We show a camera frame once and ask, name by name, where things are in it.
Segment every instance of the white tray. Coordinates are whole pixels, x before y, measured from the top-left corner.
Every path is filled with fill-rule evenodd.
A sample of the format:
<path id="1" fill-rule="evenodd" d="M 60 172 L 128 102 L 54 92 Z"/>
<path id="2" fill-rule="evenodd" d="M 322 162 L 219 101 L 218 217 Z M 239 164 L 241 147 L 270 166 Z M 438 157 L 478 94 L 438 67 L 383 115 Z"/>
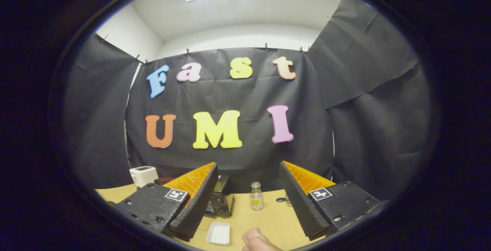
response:
<path id="1" fill-rule="evenodd" d="M 230 224 L 213 222 L 206 237 L 208 242 L 220 246 L 230 246 Z"/>

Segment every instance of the white wall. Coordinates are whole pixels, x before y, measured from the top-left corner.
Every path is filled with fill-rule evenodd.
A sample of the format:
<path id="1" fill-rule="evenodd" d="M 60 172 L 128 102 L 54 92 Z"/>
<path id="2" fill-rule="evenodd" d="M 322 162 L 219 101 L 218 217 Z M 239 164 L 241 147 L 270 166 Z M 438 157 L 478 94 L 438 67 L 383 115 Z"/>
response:
<path id="1" fill-rule="evenodd" d="M 162 47 L 161 39 L 137 14 L 131 4 L 116 12 L 96 33 L 107 42 L 136 57 L 153 61 Z"/>
<path id="2" fill-rule="evenodd" d="M 264 47 L 307 50 L 321 30 L 275 24 L 254 24 L 231 26 L 174 38 L 164 43 L 156 58 L 185 54 L 210 49 Z"/>

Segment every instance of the glass jar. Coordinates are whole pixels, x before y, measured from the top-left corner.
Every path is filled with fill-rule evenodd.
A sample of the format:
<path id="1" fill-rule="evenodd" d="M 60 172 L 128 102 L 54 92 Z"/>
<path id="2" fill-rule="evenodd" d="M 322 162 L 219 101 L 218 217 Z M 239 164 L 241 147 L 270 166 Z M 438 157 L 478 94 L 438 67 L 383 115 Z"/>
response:
<path id="1" fill-rule="evenodd" d="M 288 205 L 289 207 L 292 207 L 292 203 L 290 202 L 290 199 L 288 198 L 288 195 L 285 194 L 285 201 L 286 201 L 286 205 Z"/>
<path id="2" fill-rule="evenodd" d="M 263 192 L 261 192 L 261 183 L 253 182 L 251 185 L 250 192 L 250 205 L 253 210 L 259 211 L 263 209 Z"/>

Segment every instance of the white device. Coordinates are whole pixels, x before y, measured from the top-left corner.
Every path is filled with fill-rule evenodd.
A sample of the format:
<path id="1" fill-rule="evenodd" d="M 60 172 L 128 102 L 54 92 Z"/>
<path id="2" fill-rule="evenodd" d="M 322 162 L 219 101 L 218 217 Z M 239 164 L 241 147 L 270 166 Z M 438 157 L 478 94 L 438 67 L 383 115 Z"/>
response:
<path id="1" fill-rule="evenodd" d="M 150 166 L 130 169 L 130 175 L 137 188 L 141 188 L 148 183 L 153 183 L 155 179 L 158 179 L 157 169 Z"/>

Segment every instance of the foam letter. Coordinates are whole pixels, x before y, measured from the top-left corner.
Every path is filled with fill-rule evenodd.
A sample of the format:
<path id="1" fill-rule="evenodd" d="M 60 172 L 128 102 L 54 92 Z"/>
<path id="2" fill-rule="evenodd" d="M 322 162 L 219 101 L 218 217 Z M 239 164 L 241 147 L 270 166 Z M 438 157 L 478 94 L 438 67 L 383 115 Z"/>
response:
<path id="1" fill-rule="evenodd" d="M 282 143 L 293 140 L 293 134 L 288 129 L 288 123 L 286 121 L 286 112 L 288 106 L 275 105 L 268 107 L 268 112 L 271 113 L 273 118 L 273 127 L 275 128 L 275 135 L 271 139 L 273 143 Z"/>
<path id="2" fill-rule="evenodd" d="M 158 94 L 163 92 L 165 87 L 160 83 L 164 84 L 167 80 L 164 72 L 169 71 L 169 66 L 164 65 L 157 69 L 155 72 L 148 75 L 147 80 L 150 82 L 150 88 L 152 89 L 152 93 L 150 94 L 151 98 L 155 98 Z"/>
<path id="3" fill-rule="evenodd" d="M 242 141 L 239 140 L 239 132 L 237 130 L 237 118 L 240 115 L 239 111 L 227 110 L 221 115 L 218 124 L 215 124 L 210 113 L 195 113 L 193 118 L 196 120 L 196 142 L 193 143 L 193 148 L 208 147 L 205 135 L 214 148 L 218 146 L 222 135 L 223 141 L 220 143 L 222 148 L 240 148 Z"/>
<path id="4" fill-rule="evenodd" d="M 160 118 L 157 115 L 145 117 L 147 122 L 147 142 L 154 148 L 166 148 L 172 142 L 172 124 L 176 119 L 176 115 L 166 114 L 162 117 L 165 124 L 163 139 L 158 139 L 156 136 L 158 119 Z"/>
<path id="5" fill-rule="evenodd" d="M 201 71 L 201 64 L 193 62 L 190 64 L 185 64 L 181 68 L 183 71 L 179 72 L 177 74 L 177 80 L 180 82 L 185 82 L 186 80 L 189 80 L 190 82 L 197 82 L 201 76 L 199 72 Z"/>
<path id="6" fill-rule="evenodd" d="M 293 62 L 286 60 L 286 57 L 278 57 L 273 61 L 273 64 L 278 66 L 278 73 L 285 80 L 293 80 L 297 76 L 295 72 L 290 72 L 288 66 L 292 66 Z"/>
<path id="7" fill-rule="evenodd" d="M 235 79 L 245 79 L 252 75 L 250 64 L 252 61 L 248 57 L 236 57 L 230 62 L 230 76 Z"/>

